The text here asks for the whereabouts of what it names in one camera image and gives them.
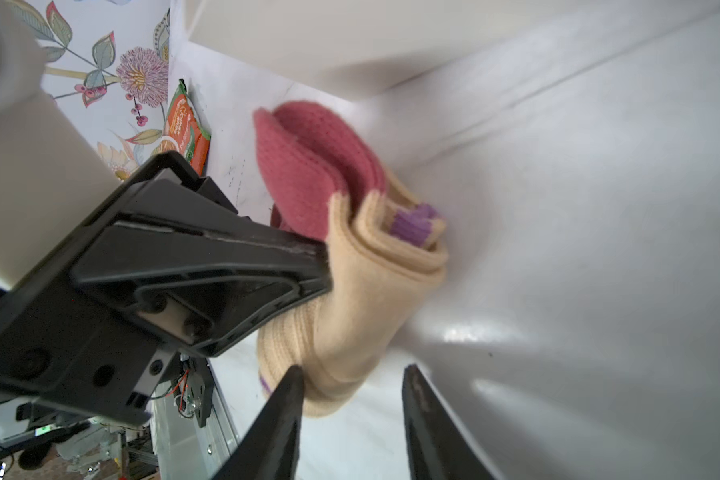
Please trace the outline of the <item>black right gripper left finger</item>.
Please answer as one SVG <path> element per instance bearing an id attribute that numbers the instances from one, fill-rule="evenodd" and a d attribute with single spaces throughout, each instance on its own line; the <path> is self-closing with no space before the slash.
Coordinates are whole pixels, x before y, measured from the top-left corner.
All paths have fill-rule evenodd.
<path id="1" fill-rule="evenodd" d="M 213 480 L 296 478 L 304 403 L 304 374 L 291 366 Z"/>

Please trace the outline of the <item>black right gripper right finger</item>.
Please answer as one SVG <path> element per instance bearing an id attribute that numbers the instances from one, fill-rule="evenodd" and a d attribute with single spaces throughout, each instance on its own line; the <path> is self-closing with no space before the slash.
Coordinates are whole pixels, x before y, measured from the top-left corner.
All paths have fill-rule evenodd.
<path id="1" fill-rule="evenodd" d="M 417 365 L 405 368 L 402 401 L 413 480 L 494 480 Z"/>

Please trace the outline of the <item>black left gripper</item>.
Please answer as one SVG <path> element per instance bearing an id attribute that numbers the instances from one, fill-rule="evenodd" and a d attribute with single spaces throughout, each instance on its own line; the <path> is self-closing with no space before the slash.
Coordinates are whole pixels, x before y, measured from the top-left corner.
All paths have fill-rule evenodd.
<path id="1" fill-rule="evenodd" d="M 216 357 L 330 291 L 326 246 L 244 220 L 178 153 L 151 158 L 0 298 L 0 407 L 126 424 L 180 354 Z"/>

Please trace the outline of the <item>beige pink purple striped sock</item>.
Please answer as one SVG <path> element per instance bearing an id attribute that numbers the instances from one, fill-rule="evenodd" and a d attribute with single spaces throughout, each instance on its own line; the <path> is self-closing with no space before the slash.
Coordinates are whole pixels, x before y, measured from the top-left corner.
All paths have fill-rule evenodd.
<path id="1" fill-rule="evenodd" d="M 442 284 L 446 223 L 388 171 L 341 117 L 308 101 L 254 113 L 256 160 L 275 228 L 322 243 L 332 289 L 260 328 L 260 381 L 292 366 L 304 414 L 331 415 L 360 389 L 393 337 Z"/>

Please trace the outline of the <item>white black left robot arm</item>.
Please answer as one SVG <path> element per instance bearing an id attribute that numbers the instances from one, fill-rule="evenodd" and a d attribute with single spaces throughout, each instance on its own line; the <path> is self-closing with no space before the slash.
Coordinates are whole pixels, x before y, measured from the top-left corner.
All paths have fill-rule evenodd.
<path id="1" fill-rule="evenodd" d="M 323 245 L 240 216 L 177 152 L 119 181 L 41 88 L 61 24 L 0 1 L 0 438 L 141 424 L 174 356 L 215 357 L 330 290 Z"/>

